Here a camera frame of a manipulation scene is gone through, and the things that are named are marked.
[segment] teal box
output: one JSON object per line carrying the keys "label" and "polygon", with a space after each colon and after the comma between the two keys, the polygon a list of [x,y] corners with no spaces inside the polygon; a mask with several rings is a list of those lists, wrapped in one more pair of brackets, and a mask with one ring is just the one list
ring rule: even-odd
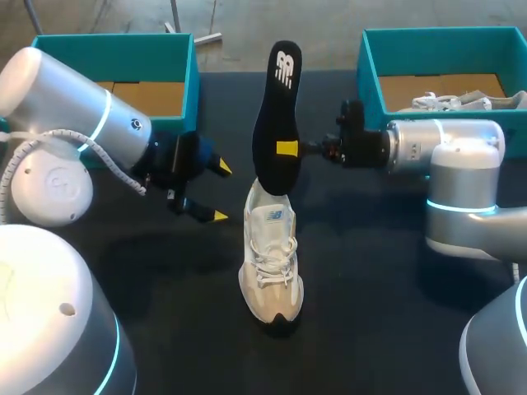
{"label": "teal box", "polygon": [[[32,46],[92,81],[184,82],[181,115],[152,117],[152,128],[173,133],[196,130],[199,72],[192,35],[40,35]],[[7,123],[0,119],[2,128],[7,129]],[[85,162],[95,165],[91,157]]]}
{"label": "teal box", "polygon": [[507,96],[527,91],[527,42],[516,27],[364,30],[357,89],[366,127],[385,128],[393,119],[491,119],[506,135],[506,157],[527,157],[527,110],[393,113],[378,78],[488,73],[497,75]]}

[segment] shoe tongue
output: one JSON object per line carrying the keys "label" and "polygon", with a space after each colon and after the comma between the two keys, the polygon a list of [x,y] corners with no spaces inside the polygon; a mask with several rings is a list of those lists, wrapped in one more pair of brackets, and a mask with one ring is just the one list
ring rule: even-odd
{"label": "shoe tongue", "polygon": [[273,255],[270,244],[289,245],[291,213],[283,204],[256,207],[250,215],[250,232],[258,251]]}

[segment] table surface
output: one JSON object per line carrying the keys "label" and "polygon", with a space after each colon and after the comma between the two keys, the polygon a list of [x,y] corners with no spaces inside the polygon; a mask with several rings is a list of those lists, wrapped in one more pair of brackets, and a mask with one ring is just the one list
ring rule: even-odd
{"label": "table surface", "polygon": [[[242,211],[254,181],[251,134],[263,73],[202,75],[199,131],[234,174],[205,174],[190,196],[231,219],[200,225],[92,171],[95,200],[56,230],[85,257],[133,344],[138,394],[348,393],[466,395],[458,345],[464,325],[509,285],[506,269],[442,257],[423,242],[426,185],[309,158],[291,194],[297,215],[301,325],[273,339],[254,324],[237,280]],[[336,132],[353,72],[306,72],[296,117],[302,138]],[[498,203],[526,204],[505,164]]]}

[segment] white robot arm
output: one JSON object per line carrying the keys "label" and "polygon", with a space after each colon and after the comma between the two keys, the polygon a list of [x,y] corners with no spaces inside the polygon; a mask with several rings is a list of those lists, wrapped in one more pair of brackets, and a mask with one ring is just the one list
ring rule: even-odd
{"label": "white robot arm", "polygon": [[[3,140],[27,140],[15,150],[0,184],[4,223],[10,189],[18,209],[38,225],[66,225],[82,216],[93,187],[78,156],[88,148],[140,194],[148,185],[166,190],[174,213],[201,222],[226,218],[184,196],[187,182],[205,169],[231,174],[209,142],[196,132],[152,129],[145,114],[39,49],[21,49],[0,73],[0,117],[12,131],[25,132],[4,134]],[[56,139],[69,144],[57,147]]]}
{"label": "white robot arm", "polygon": [[385,130],[367,131],[357,102],[344,103],[338,123],[340,136],[306,144],[304,152],[348,168],[429,175],[426,237],[432,249],[462,258],[527,261],[527,208],[496,205],[506,149],[497,123],[397,120]]}

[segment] shoe insole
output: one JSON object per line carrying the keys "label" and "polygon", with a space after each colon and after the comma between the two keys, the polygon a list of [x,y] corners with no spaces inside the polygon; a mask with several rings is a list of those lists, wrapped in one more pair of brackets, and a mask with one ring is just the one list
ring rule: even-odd
{"label": "shoe insole", "polygon": [[277,42],[269,55],[265,93],[253,132],[256,176],[263,189],[275,196],[288,194],[300,172],[295,107],[301,72],[298,45]]}

